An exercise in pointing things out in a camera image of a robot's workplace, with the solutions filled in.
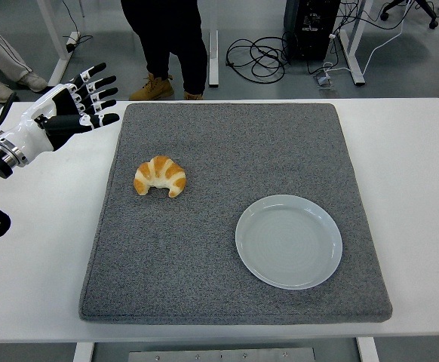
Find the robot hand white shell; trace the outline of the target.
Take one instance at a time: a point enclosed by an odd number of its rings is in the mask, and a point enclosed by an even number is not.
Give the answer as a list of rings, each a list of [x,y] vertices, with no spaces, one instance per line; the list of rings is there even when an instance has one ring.
[[[116,104],[108,98],[118,92],[111,86],[116,77],[93,80],[105,68],[105,63],[92,66],[35,101],[20,116],[19,124],[0,136],[5,157],[23,167],[43,152],[58,150],[75,134],[117,122],[117,114],[103,113]]]

